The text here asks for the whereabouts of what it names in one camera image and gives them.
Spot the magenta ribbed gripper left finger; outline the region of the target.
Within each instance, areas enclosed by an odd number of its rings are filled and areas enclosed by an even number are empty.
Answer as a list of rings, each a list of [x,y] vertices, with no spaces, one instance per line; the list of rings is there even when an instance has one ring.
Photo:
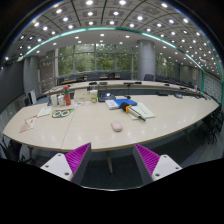
[[[82,145],[66,154],[57,153],[41,168],[79,185],[91,156],[91,144]]]

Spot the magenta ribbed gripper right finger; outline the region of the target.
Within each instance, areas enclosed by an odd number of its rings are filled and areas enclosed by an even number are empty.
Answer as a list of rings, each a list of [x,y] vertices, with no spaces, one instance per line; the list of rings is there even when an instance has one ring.
[[[149,184],[182,169],[168,155],[158,155],[138,144],[133,146],[133,155],[144,184]]]

